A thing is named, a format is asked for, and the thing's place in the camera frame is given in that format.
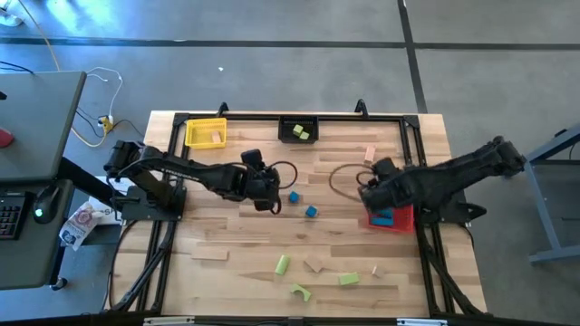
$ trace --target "keyboard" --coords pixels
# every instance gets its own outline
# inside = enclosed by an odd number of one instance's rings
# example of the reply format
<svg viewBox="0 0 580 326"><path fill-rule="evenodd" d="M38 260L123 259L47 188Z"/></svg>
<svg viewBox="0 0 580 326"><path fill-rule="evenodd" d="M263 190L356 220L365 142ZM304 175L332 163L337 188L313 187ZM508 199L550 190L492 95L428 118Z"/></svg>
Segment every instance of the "keyboard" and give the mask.
<svg viewBox="0 0 580 326"><path fill-rule="evenodd" d="M28 192L0 193L0 240L18 239L32 197Z"/></svg>

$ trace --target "blue block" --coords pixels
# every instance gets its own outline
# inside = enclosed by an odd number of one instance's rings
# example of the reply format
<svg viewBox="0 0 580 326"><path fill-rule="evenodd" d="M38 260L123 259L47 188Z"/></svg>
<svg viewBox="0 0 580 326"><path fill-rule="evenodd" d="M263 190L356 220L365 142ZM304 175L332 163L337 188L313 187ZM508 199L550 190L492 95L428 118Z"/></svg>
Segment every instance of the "blue block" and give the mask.
<svg viewBox="0 0 580 326"><path fill-rule="evenodd" d="M298 202L299 197L300 196L298 196L298 194L295 191L291 192L290 193L290 203L296 204Z"/></svg>
<svg viewBox="0 0 580 326"><path fill-rule="evenodd" d="M316 212L318 212L318 210L314 206L309 206L308 209L306 209L306 215L308 217L315 217Z"/></svg>
<svg viewBox="0 0 580 326"><path fill-rule="evenodd" d="M392 218L372 216L371 217L371 224L372 225L379 225L379 226L393 226L395 224L395 221L393 221Z"/></svg>
<svg viewBox="0 0 580 326"><path fill-rule="evenodd" d="M374 212L373 214L378 216L378 217L385 217L385 218L392 219L392 209L391 208L386 208L386 209L380 210L378 212Z"/></svg>

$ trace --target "yellow cable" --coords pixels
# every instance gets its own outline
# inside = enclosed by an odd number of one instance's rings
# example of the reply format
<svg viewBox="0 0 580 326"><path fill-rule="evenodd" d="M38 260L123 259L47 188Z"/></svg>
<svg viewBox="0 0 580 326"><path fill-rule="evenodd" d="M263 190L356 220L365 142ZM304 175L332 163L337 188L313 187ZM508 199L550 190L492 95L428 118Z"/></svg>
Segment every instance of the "yellow cable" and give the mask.
<svg viewBox="0 0 580 326"><path fill-rule="evenodd" d="M26 8L26 6L22 3L22 0L18 0L18 3L20 3L20 5L22 6L22 8L26 11L26 14L28 14L28 16L30 17L30 20L33 21L34 25L36 26L36 30L38 30L38 33L40 33L40 35L44 38L44 42L46 43L46 46L48 46L48 51L51 52L51 56L53 57L54 60L54 65L56 66L56 71L60 71L61 70L61 66L58 64L58 61L56 60L56 55L54 55L54 51L53 51L53 47L51 46L50 42L48 42L48 38L46 37L46 35L44 34L43 29L40 27L40 25L36 22L36 20L34 19L34 17L32 16L32 14L30 14L30 12L28 11L28 8ZM102 145L102 143L105 141L105 139L107 138L107 131L105 130L105 128L103 128L104 131L104 135L102 136L101 141L98 144L91 144L87 139L83 138L79 132L74 128L74 126L71 126L71 130L72 133L80 140L82 141L86 146L88 147L92 147L92 148L96 148L99 147L100 145Z"/></svg>

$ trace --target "red object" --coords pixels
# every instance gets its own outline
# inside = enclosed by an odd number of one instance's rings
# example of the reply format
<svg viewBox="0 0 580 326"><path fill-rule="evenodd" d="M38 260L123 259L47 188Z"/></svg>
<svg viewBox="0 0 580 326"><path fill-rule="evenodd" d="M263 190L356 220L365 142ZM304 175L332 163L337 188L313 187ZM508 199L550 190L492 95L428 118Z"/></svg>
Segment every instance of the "red object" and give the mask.
<svg viewBox="0 0 580 326"><path fill-rule="evenodd" d="M381 230L387 230L387 231L402 232L402 233L413 233L414 232L415 229L413 227L413 221L414 221L413 205L399 207L399 208L393 208L392 212L393 212L393 214L392 214L393 225L392 226L372 225L371 224L371 216L373 216L373 213L367 212L369 214L369 218L367 220L369 227L377 228L377 229L381 229Z"/></svg>
<svg viewBox="0 0 580 326"><path fill-rule="evenodd" d="M14 139L15 137L8 130L0 128L0 149L10 145Z"/></svg>

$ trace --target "red box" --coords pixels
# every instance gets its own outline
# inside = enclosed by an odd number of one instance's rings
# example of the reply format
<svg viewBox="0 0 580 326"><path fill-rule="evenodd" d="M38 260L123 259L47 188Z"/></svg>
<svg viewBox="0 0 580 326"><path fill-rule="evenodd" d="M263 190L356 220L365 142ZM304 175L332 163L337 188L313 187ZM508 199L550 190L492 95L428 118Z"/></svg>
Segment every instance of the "red box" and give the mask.
<svg viewBox="0 0 580 326"><path fill-rule="evenodd" d="M371 224L372 213L368 212L369 217L367 219L367 222L369 227L394 232L413 233L413 231L415 230L413 225L414 222L413 205L393 208L392 212L393 212L392 214L393 226L372 225Z"/></svg>

